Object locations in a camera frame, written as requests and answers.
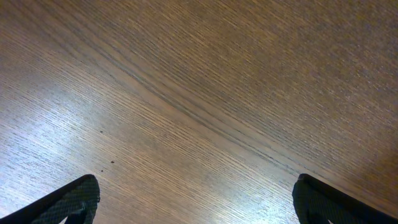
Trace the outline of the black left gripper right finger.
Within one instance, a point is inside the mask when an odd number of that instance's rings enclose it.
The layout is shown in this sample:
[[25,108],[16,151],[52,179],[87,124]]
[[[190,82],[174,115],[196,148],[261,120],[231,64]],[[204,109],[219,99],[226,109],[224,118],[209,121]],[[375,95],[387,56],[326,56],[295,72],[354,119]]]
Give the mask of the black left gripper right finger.
[[292,191],[301,224],[397,224],[389,216],[308,174],[300,174]]

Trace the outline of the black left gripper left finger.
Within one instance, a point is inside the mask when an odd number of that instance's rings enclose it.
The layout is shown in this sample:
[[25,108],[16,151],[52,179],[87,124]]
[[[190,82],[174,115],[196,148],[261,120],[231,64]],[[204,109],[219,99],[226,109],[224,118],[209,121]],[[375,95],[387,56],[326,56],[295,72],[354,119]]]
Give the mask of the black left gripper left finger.
[[1,224],[92,224],[100,202],[96,177],[86,174],[1,218]]

